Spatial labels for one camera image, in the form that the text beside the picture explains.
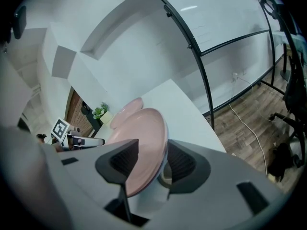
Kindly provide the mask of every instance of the black chair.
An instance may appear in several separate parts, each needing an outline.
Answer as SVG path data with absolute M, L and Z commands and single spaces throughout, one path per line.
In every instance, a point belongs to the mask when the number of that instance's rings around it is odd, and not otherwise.
M 291 37 L 291 33 L 296 34 L 295 23 L 285 5 L 277 4 L 274 0 L 260 0 L 260 4 L 273 19 L 278 20 L 281 31 L 285 33 L 292 51 L 292 57 L 289 57 L 291 73 L 283 100 L 285 101 L 287 110 L 295 116 L 295 120 L 280 113 L 272 114 L 270 120 L 278 117 L 294 128 L 294 132 L 290 136 L 290 139 L 294 136 L 299 139 L 302 150 L 302 160 L 299 159 L 298 155 L 294 155 L 293 162 L 297 167 L 300 167 L 305 163 L 304 135 L 307 136 L 307 94 L 303 75 L 303 63 L 298 56 L 298 52 Z M 265 5 L 269 6 L 272 11 L 268 11 Z

